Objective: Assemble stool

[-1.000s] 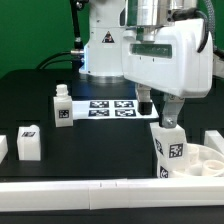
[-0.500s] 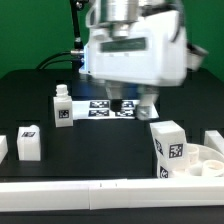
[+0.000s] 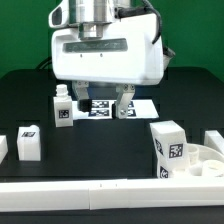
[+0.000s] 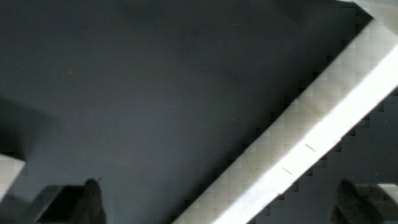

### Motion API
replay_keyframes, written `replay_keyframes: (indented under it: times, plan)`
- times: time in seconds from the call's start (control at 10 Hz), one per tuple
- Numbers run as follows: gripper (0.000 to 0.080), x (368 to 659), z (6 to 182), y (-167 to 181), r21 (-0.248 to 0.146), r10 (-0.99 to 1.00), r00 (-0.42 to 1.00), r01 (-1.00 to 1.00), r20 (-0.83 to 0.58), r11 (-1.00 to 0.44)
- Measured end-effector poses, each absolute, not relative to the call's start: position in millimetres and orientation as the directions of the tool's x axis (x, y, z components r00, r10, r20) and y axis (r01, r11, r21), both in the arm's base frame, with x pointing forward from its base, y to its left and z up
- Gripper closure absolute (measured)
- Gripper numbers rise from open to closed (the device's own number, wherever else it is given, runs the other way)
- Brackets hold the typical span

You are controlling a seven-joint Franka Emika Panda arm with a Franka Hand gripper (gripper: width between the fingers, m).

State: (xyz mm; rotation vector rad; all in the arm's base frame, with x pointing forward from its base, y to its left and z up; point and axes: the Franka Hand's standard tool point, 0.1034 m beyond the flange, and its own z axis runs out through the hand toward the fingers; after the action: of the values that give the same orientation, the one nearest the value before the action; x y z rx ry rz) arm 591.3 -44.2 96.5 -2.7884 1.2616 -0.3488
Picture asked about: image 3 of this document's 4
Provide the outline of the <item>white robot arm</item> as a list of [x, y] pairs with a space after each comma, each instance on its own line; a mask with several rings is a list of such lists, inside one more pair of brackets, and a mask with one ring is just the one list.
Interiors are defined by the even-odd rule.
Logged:
[[149, 2], [62, 0], [50, 13], [55, 76], [70, 80], [79, 109], [89, 111], [90, 82], [114, 83], [113, 116], [124, 119], [137, 85], [156, 85], [164, 74], [161, 17]]

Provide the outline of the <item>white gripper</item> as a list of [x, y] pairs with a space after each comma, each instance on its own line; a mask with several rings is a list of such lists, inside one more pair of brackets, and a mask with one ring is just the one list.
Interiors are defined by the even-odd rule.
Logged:
[[119, 84], [112, 117], [125, 119], [134, 85], [156, 85], [163, 77], [162, 40], [155, 34], [154, 14], [106, 25], [98, 40], [80, 40], [76, 28], [57, 30], [51, 41], [54, 74], [61, 80], [81, 80], [73, 81], [72, 89], [82, 112], [92, 109], [87, 81]]

